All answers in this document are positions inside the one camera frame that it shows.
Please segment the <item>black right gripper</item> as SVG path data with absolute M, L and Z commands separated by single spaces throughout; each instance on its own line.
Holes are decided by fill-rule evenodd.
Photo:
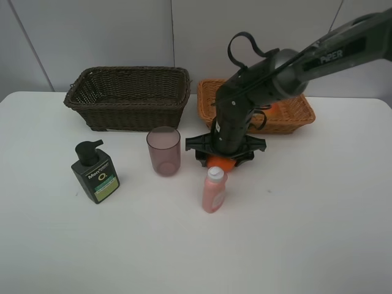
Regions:
M 186 151 L 193 149 L 202 167 L 207 167 L 211 155 L 236 160 L 236 167 L 252 161 L 254 151 L 266 150 L 264 139 L 247 134 L 254 110 L 254 104 L 249 102 L 217 103 L 211 130 L 203 135 L 186 138 Z

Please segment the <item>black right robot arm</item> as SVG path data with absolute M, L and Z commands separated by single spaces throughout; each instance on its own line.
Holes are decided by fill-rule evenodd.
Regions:
M 216 117 L 207 134 L 186 139 L 186 150 L 207 165 L 209 156 L 232 159 L 236 166 L 265 151 L 264 139 L 247 134 L 254 111 L 304 92 L 309 81 L 378 59 L 391 60 L 391 10 L 358 17 L 316 40 L 301 52 L 292 49 L 264 52 L 253 36 L 247 38 L 253 51 L 263 58 L 251 67 L 229 60 L 239 70 L 216 91 Z

